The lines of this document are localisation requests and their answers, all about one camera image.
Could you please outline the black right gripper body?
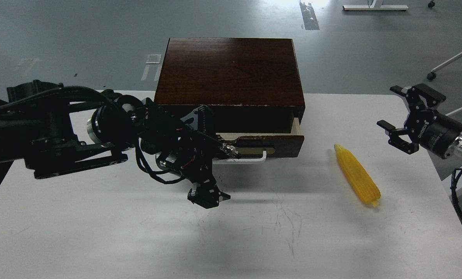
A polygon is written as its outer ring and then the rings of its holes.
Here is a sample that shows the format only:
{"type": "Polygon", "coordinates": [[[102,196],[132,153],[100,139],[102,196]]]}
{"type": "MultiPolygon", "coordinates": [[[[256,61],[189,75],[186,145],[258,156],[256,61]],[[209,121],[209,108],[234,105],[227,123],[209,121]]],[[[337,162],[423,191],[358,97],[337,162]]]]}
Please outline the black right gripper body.
{"type": "Polygon", "coordinates": [[[462,123],[436,110],[411,112],[404,127],[409,129],[412,142],[419,144],[441,159],[451,157],[458,145],[456,138],[462,137],[462,123]]]}

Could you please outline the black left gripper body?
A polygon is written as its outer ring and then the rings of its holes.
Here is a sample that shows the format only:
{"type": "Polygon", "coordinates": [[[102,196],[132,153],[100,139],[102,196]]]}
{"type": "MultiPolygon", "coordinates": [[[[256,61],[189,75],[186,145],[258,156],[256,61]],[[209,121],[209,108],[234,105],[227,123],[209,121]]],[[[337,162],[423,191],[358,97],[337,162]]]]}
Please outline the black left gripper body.
{"type": "Polygon", "coordinates": [[[189,180],[216,186],[212,162],[217,157],[215,115],[201,105],[178,118],[151,99],[138,108],[137,166],[165,185],[189,180]]]}

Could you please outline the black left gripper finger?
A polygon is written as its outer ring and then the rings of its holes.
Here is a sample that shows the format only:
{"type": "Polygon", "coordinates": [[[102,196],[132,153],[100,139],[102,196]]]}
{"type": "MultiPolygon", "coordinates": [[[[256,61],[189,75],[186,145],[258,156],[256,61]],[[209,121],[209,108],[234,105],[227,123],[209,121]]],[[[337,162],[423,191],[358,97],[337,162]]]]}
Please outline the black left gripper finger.
{"type": "Polygon", "coordinates": [[[218,139],[212,139],[211,142],[215,146],[212,159],[227,160],[241,158],[241,154],[233,145],[228,145],[227,143],[221,142],[218,139]]]}
{"type": "Polygon", "coordinates": [[[221,202],[231,199],[231,195],[224,193],[217,186],[213,176],[192,182],[192,188],[187,194],[188,201],[205,209],[215,208],[221,202]]]}

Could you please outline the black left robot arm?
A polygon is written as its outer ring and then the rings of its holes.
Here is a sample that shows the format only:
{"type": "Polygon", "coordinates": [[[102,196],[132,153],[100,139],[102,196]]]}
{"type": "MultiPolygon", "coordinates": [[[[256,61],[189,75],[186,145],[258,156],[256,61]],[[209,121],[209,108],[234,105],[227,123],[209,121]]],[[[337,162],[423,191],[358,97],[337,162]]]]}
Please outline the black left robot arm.
{"type": "Polygon", "coordinates": [[[217,186],[213,159],[239,159],[218,139],[208,106],[178,118],[150,98],[34,80],[0,99],[0,184],[15,160],[36,179],[126,162],[134,149],[140,170],[165,185],[192,183],[187,198],[215,208],[231,196],[217,186]]]}

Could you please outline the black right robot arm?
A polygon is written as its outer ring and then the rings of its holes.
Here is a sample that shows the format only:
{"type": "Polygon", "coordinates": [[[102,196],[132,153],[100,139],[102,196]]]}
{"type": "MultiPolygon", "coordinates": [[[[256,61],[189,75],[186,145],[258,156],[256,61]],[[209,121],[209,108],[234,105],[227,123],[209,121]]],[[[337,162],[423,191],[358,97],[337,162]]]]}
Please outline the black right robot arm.
{"type": "MultiPolygon", "coordinates": [[[[424,148],[441,159],[456,156],[462,159],[462,123],[437,111],[446,96],[424,83],[414,86],[392,86],[390,91],[406,102],[408,116],[402,128],[396,128],[385,120],[377,125],[389,136],[388,143],[406,154],[424,148]]],[[[457,195],[457,184],[462,167],[452,172],[450,189],[452,205],[460,221],[462,210],[457,195]]]]}

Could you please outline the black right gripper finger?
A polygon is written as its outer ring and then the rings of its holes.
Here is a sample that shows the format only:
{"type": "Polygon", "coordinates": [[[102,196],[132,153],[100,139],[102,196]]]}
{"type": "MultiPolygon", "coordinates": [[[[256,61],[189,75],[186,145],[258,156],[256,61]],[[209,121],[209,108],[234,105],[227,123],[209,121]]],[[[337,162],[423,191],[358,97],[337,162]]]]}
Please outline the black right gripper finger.
{"type": "Polygon", "coordinates": [[[445,95],[424,83],[407,87],[395,85],[390,87],[390,91],[403,99],[409,113],[436,110],[446,100],[445,95]]]}
{"type": "Polygon", "coordinates": [[[376,122],[376,125],[381,127],[387,136],[389,136],[388,143],[392,145],[394,148],[401,150],[406,154],[413,154],[419,151],[419,145],[414,142],[407,142],[403,138],[402,135],[409,135],[410,131],[405,128],[396,128],[395,126],[391,125],[385,120],[380,120],[376,122]]]}

